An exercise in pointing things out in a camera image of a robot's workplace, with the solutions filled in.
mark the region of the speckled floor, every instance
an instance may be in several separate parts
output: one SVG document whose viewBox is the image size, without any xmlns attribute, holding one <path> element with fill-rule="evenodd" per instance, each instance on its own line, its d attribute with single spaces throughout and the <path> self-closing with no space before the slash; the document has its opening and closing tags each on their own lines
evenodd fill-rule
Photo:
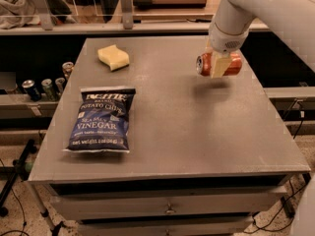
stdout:
<svg viewBox="0 0 315 236">
<path fill-rule="evenodd" d="M 305 155 L 312 171 L 315 171 L 315 132 L 312 132 L 312 128 L 315 126 L 314 124 L 305 124 L 305 126 L 299 131 L 299 136 L 296 136 L 295 140 L 298 146 L 300 147 L 302 153 Z M 295 124 L 290 125 L 289 128 L 291 132 L 294 134 L 297 126 Z M 35 139 L 35 144 L 39 148 L 40 141 L 42 139 L 42 135 L 44 131 L 31 131 L 24 132 L 22 135 L 17 132 L 4 133 L 0 131 L 0 158 L 4 162 L 6 166 L 11 166 L 13 159 L 17 159 L 20 157 L 25 144 L 29 139 Z M 31 154 L 27 160 L 27 162 L 34 162 L 36 154 Z M 287 189 L 287 194 L 290 196 L 293 192 L 297 191 L 304 185 L 304 179 L 302 176 L 294 176 L 291 183 L 287 182 L 285 187 Z M 0 190 L 2 190 L 4 186 L 4 181 L 0 180 Z M 22 209 L 11 192 L 4 204 L 4 207 L 8 209 L 9 213 L 5 217 L 0 217 L 0 236 L 2 235 L 27 235 L 21 234 L 18 232 L 12 232 L 6 234 L 6 232 L 11 230 L 22 230 L 24 217 L 25 222 L 27 223 L 24 231 L 27 232 L 31 236 L 44 236 L 51 235 L 49 227 L 45 220 L 41 217 L 39 213 L 39 209 L 36 206 L 35 202 L 25 183 L 21 182 L 18 178 L 14 187 L 14 193 L 17 198 L 20 200 L 21 205 L 24 210 L 24 214 L 22 213 Z M 37 187 L 37 190 L 40 196 L 43 199 L 44 205 L 48 208 L 50 212 L 50 216 L 55 225 L 59 224 L 61 221 L 64 221 L 65 226 L 61 227 L 58 235 L 60 236 L 70 236 L 70 235 L 80 235 L 77 231 L 78 224 L 75 221 L 65 221 L 62 216 L 57 214 L 54 208 L 49 203 L 50 195 L 43 187 Z M 291 200 L 293 207 L 297 208 L 298 202 L 300 199 L 302 192 L 297 193 Z M 264 227 L 272 221 L 277 212 L 281 209 L 281 202 L 277 202 L 270 210 L 260 212 L 256 215 L 256 224 L 259 227 Z M 247 229 L 247 233 L 237 233 L 234 236 L 245 236 L 249 235 L 251 232 L 256 231 L 253 235 L 256 236 L 287 236 L 289 235 L 290 226 L 284 230 L 276 232 L 279 229 L 282 229 L 288 226 L 291 222 L 290 218 L 285 216 L 283 210 L 279 212 L 277 217 L 273 220 L 273 222 L 265 227 L 263 230 L 258 230 L 258 227 L 255 225 L 250 225 Z"/>
</svg>

